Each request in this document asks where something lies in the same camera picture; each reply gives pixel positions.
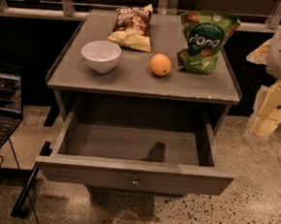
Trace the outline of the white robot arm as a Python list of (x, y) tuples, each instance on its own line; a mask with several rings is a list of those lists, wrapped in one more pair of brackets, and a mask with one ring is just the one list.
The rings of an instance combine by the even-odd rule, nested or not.
[(271, 39), (251, 51), (246, 59), (253, 64), (264, 64), (266, 71), (276, 78), (272, 86), (260, 87), (248, 123), (249, 133), (264, 139), (281, 123), (281, 27)]

